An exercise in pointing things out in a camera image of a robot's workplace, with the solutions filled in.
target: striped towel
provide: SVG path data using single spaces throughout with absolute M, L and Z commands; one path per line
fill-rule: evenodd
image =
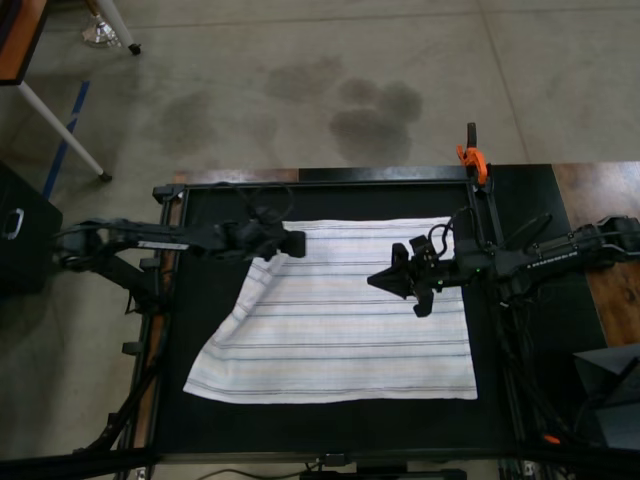
M 461 290 L 417 318 L 414 301 L 366 280 L 389 266 L 393 243 L 409 248 L 447 220 L 287 222 L 306 232 L 306 257 L 252 262 L 184 391 L 230 403 L 477 398 Z

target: blue tape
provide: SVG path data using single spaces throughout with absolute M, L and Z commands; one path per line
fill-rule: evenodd
M 73 133 L 78 124 L 78 115 L 82 110 L 82 106 L 84 105 L 84 100 L 87 96 L 87 92 L 89 91 L 89 84 L 91 82 L 85 81 L 82 82 L 80 86 L 80 91 L 78 92 L 78 96 L 76 97 L 76 101 L 73 104 L 73 110 L 71 111 L 71 121 L 67 124 L 67 130 Z M 58 145 L 58 150 L 56 151 L 55 157 L 53 157 L 53 164 L 51 165 L 51 169 L 49 170 L 49 175 L 47 175 L 47 181 L 44 184 L 44 188 L 42 190 L 42 195 L 44 198 L 49 200 L 51 198 L 51 193 L 53 192 L 53 187 L 56 183 L 56 179 L 58 178 L 58 174 L 60 173 L 60 168 L 62 167 L 62 161 L 64 160 L 65 155 L 67 154 L 67 150 L 69 145 L 64 140 L 60 141 Z

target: black box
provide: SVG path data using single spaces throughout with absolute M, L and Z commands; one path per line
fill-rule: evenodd
M 62 213 L 0 163 L 0 293 L 44 286 Z

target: cabinet handle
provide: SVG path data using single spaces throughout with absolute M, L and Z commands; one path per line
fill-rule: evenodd
M 16 222 L 16 228 L 13 230 L 13 232 L 7 232 L 7 226 L 9 224 L 9 220 L 11 219 L 12 215 L 18 216 L 18 221 Z M 6 238 L 7 240 L 14 240 L 20 233 L 23 220 L 24 220 L 24 210 L 22 210 L 21 208 L 16 208 L 15 210 L 11 210 L 7 214 L 7 218 L 4 221 L 4 226 L 2 228 L 2 238 Z

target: stand base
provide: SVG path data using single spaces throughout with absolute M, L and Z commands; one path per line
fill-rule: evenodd
M 92 15 L 89 24 L 82 31 L 84 43 L 94 48 L 109 48 L 120 46 L 116 32 L 101 15 Z
M 141 46 L 142 45 L 140 45 L 139 43 L 133 43 L 129 45 L 129 50 L 131 51 L 131 54 L 133 56 L 140 55 L 142 53 L 142 50 L 140 49 Z

